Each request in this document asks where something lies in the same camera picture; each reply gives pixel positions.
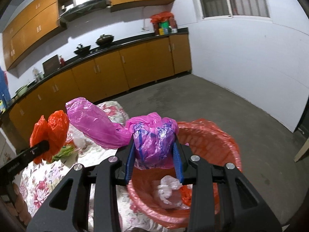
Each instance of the countertop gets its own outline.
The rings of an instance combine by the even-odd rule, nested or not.
[[[115,51],[117,49],[123,48],[123,47],[131,45],[131,44],[136,44],[136,43],[139,43],[139,42],[144,42],[144,41],[158,39],[158,38],[165,38],[165,37],[169,37],[171,35],[181,35],[181,34],[188,34],[188,33],[189,33],[188,28],[178,29],[177,33],[168,34],[168,35],[155,36],[154,33],[147,33],[147,34],[137,35],[137,36],[128,37],[128,38],[124,38],[124,39],[121,39],[121,40],[114,41],[107,48],[101,48],[99,46],[96,47],[96,48],[93,48],[93,49],[90,50],[90,54],[88,54],[87,56],[84,56],[84,57],[75,56],[75,57],[73,57],[69,60],[66,60],[66,65],[64,67],[54,71],[52,74],[46,76],[41,81],[39,81],[35,85],[28,88],[28,90],[21,97],[19,97],[12,105],[10,105],[3,114],[8,113],[13,108],[13,106],[15,104],[17,104],[19,101],[21,101],[23,98],[25,98],[29,93],[31,93],[33,90],[35,90],[37,87],[39,87],[39,85],[43,84],[44,82],[51,79],[52,77],[60,74],[61,72],[72,69],[74,66],[77,66],[81,63],[84,63],[85,61],[87,61],[89,59],[94,59],[95,57],[101,56],[102,54],[104,54],[106,52]]]

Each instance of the blue gripper pad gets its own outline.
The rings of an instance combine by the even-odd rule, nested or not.
[[[182,168],[182,162],[181,162],[181,158],[180,158],[180,155],[179,155],[179,151],[178,151],[176,142],[174,142],[174,145],[173,145],[173,162],[174,162],[176,177],[179,180],[179,182],[182,184],[183,179],[184,179],[183,168]]]
[[[128,184],[129,181],[131,180],[134,164],[135,164],[135,143],[133,142],[126,163],[126,176],[125,176],[126,184]]]

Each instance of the power outlet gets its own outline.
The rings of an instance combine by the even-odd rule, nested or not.
[[[148,32],[148,31],[150,31],[149,27],[142,28],[142,32]]]

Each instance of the concrete floor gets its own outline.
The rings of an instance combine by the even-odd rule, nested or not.
[[[215,122],[238,143],[245,176],[282,224],[301,205],[309,187],[309,157],[297,163],[293,158],[305,138],[243,98],[190,74],[115,100],[130,117],[157,112],[177,121]]]

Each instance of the purple plastic bag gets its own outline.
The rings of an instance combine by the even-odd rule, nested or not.
[[[171,146],[178,125],[174,119],[161,118],[158,113],[130,118],[126,128],[133,133],[135,143],[135,166],[139,169],[174,167]]]
[[[130,118],[126,126],[113,123],[107,114],[85,98],[66,103],[70,123],[103,148],[117,149],[129,144],[133,134],[135,166],[139,169],[174,167],[171,152],[178,125],[158,113]]]
[[[103,148],[117,149],[129,144],[132,134],[85,98],[65,104],[70,123]]]

